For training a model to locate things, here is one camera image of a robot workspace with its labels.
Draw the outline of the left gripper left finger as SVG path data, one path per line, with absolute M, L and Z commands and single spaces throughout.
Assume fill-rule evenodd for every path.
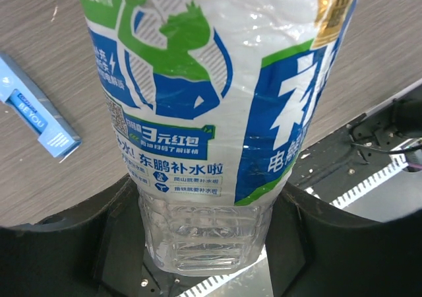
M 37 224 L 1 227 L 2 296 L 139 296 L 145 235 L 129 176 Z

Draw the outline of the small blue-label water bottle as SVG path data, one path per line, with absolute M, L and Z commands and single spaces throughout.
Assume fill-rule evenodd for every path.
M 163 271 L 254 263 L 358 0 L 79 0 Z

